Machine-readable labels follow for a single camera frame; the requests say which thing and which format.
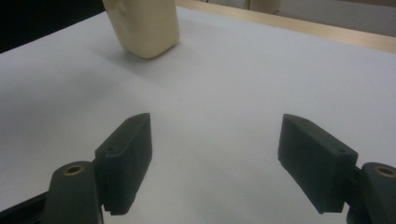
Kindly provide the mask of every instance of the wooden table edge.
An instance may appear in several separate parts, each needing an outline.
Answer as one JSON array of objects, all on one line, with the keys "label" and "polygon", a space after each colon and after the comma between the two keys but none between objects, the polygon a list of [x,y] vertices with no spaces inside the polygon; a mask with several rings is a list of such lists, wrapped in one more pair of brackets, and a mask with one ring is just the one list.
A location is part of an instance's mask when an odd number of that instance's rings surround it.
[{"label": "wooden table edge", "polygon": [[276,15],[248,11],[240,8],[208,4],[200,1],[175,1],[179,7],[237,18],[244,21],[253,21],[264,25],[292,30],[308,35],[315,35],[342,43],[396,54],[396,37],[392,36],[370,34],[362,31],[349,30],[310,21],[299,21]]}]

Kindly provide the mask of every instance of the beige container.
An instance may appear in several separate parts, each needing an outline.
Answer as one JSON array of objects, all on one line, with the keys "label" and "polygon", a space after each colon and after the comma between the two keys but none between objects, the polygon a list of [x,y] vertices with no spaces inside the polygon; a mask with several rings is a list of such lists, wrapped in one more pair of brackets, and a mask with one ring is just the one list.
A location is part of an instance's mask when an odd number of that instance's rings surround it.
[{"label": "beige container", "polygon": [[179,40],[175,0],[103,0],[122,47],[154,58]]}]

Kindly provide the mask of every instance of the plastic bottle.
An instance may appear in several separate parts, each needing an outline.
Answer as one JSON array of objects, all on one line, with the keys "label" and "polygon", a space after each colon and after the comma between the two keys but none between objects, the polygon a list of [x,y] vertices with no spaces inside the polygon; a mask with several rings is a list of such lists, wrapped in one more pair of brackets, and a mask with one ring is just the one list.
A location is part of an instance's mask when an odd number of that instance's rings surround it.
[{"label": "plastic bottle", "polygon": [[149,59],[178,42],[175,0],[103,0],[103,3],[126,51]]}]

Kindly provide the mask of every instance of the white table surface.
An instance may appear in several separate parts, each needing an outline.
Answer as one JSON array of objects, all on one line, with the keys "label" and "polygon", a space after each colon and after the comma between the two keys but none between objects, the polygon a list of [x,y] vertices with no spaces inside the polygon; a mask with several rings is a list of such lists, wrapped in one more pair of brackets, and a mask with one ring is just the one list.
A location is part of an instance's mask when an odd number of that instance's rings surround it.
[{"label": "white table surface", "polygon": [[317,214],[278,162],[282,115],[332,133],[358,166],[396,166],[396,55],[177,10],[180,43],[155,60],[125,53],[106,13],[0,54],[0,210],[149,112],[147,177],[105,223],[346,223]]}]

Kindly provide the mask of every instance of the screw hole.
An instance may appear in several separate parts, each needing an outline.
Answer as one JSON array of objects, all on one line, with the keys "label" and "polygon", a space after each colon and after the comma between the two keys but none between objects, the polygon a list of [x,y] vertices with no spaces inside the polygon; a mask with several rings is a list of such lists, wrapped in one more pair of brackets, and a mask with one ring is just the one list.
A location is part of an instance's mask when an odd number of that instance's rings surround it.
[{"label": "screw hole", "polygon": [[72,165],[64,170],[64,175],[77,175],[84,170],[82,165]]},{"label": "screw hole", "polygon": [[396,178],[396,172],[394,170],[392,170],[392,169],[389,169],[388,167],[376,166],[375,170],[380,175]]}]

